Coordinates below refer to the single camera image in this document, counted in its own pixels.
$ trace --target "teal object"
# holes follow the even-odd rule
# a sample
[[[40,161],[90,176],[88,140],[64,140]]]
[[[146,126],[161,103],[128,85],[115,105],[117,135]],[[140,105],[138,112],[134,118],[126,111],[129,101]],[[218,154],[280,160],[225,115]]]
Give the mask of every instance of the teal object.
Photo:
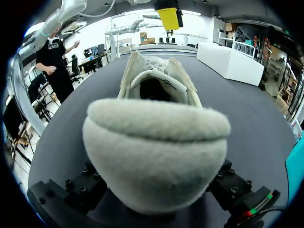
[[[288,204],[291,204],[304,179],[304,137],[298,140],[285,165],[288,176]]]
[[[245,43],[246,43],[246,44],[253,45],[253,42],[252,42],[252,40],[250,40],[250,39],[246,39],[246,40],[245,40]]]

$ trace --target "red led light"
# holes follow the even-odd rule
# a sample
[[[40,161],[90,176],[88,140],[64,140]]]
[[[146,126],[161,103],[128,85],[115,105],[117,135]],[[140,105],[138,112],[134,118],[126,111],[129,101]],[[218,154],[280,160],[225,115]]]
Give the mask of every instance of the red led light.
[[[252,213],[250,211],[245,211],[243,215],[246,217],[250,217],[252,216]]]

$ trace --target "white robotic arm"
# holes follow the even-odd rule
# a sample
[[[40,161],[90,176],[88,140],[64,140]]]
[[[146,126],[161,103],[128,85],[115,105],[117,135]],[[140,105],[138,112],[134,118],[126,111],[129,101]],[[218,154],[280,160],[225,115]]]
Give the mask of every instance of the white robotic arm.
[[[63,22],[79,14],[86,8],[87,0],[62,0],[61,8],[53,12],[45,21],[41,29],[21,47],[18,54],[25,59],[34,52],[40,50],[48,36]]]
[[[22,60],[40,50],[48,36],[63,22],[79,14],[86,8],[86,0],[62,0],[61,8],[52,13],[45,21],[41,29],[24,43],[11,63],[9,80],[12,85],[13,96],[16,99],[20,111],[31,123],[38,135],[42,135],[45,126],[33,109],[24,83]]]

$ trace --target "black table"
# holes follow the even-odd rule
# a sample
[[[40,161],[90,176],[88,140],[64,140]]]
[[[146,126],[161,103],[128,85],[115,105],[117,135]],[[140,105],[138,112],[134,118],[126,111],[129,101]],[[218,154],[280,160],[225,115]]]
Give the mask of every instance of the black table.
[[[78,67],[80,68],[80,71],[81,71],[81,68],[83,67],[85,70],[85,73],[89,73],[92,70],[95,73],[96,72],[95,63],[96,62],[98,63],[98,61],[101,61],[101,58],[104,56],[106,56],[107,62],[109,63],[108,56],[106,53],[104,53],[104,54],[95,56],[93,59],[78,65]]]
[[[170,58],[171,55],[159,57]],[[236,173],[245,180],[252,180],[253,191],[262,186],[279,190],[281,196],[276,205],[286,206],[285,160],[295,139],[271,98],[256,86],[225,80],[195,57],[174,57],[190,75],[202,105],[221,111],[230,120],[232,133],[228,138],[227,159]],[[64,187],[66,179],[80,173],[87,160],[82,140],[87,107],[94,100],[117,97],[127,61],[128,58],[123,57],[106,65],[84,81],[61,105],[37,145],[29,173],[29,187],[49,179]],[[269,225],[278,214],[269,212],[263,221]],[[151,221],[131,218],[125,206],[110,192],[88,216],[115,224],[136,221],[133,227],[153,226]],[[220,228],[228,218],[229,213],[221,209],[211,193],[205,193],[196,203],[178,212],[174,221],[161,227]]]

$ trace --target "black t-shirt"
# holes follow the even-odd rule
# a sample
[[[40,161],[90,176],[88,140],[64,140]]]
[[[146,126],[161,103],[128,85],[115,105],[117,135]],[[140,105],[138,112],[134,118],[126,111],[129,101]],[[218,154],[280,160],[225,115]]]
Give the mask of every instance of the black t-shirt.
[[[66,48],[61,40],[56,44],[49,44],[48,40],[44,46],[36,52],[36,63],[42,63],[45,66],[55,66],[56,71],[66,69],[62,56],[64,55]]]

